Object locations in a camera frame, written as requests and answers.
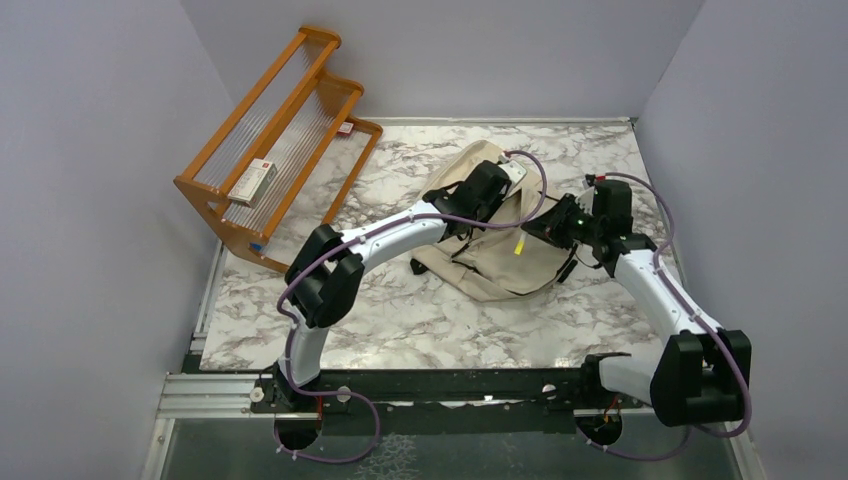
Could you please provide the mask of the beige canvas backpack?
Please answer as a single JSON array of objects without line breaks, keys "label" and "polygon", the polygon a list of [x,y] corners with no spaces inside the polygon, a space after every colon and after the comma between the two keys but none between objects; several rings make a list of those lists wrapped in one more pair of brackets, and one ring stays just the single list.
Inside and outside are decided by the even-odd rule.
[{"label": "beige canvas backpack", "polygon": [[[496,163],[503,149],[487,140],[477,140],[424,183],[418,197],[426,191],[465,180],[474,167],[484,160]],[[542,178],[531,161],[513,156],[528,173],[515,192],[489,220],[505,224],[526,217],[537,206],[542,192]],[[435,245],[412,251],[412,259],[426,267],[446,283],[480,302],[504,301],[531,296],[552,286],[564,273],[571,260],[569,250],[559,249],[527,234],[523,253],[513,250],[521,233],[519,228],[505,230],[474,229],[470,239],[451,237]]]}]

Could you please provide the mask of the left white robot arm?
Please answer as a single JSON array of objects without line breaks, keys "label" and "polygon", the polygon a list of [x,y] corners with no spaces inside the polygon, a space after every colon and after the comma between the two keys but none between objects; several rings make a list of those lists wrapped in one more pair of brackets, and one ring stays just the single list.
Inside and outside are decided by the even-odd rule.
[{"label": "left white robot arm", "polygon": [[292,321],[274,373],[279,401],[294,411],[313,401],[329,329],[351,310],[366,273],[418,247],[489,228],[526,174],[507,158],[484,160],[466,178],[429,190],[412,207],[370,226],[314,229],[289,266],[277,301],[278,311]]}]

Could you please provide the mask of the white yellow marker pen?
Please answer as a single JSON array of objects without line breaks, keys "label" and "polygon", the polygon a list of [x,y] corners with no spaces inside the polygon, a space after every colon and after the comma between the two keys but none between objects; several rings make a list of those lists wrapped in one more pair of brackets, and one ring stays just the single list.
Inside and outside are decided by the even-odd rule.
[{"label": "white yellow marker pen", "polygon": [[516,246],[513,250],[513,253],[516,256],[520,256],[523,253],[526,242],[527,242],[527,233],[525,231],[521,231],[519,238],[518,238],[518,241],[516,243]]}]

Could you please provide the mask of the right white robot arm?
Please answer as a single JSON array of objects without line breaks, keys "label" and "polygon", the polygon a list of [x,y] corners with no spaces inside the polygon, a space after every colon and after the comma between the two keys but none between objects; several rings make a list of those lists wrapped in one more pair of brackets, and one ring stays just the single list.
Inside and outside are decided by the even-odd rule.
[{"label": "right white robot arm", "polygon": [[752,416],[751,341],[708,315],[670,274],[662,258],[668,242],[656,244],[634,231],[631,186],[637,180],[589,175],[583,193],[564,195],[522,227],[557,248],[589,247],[597,267],[633,297],[662,341],[656,359],[614,353],[592,361],[577,380],[578,396],[600,407],[625,394],[651,406],[666,426],[705,430],[736,422],[739,434]]}]

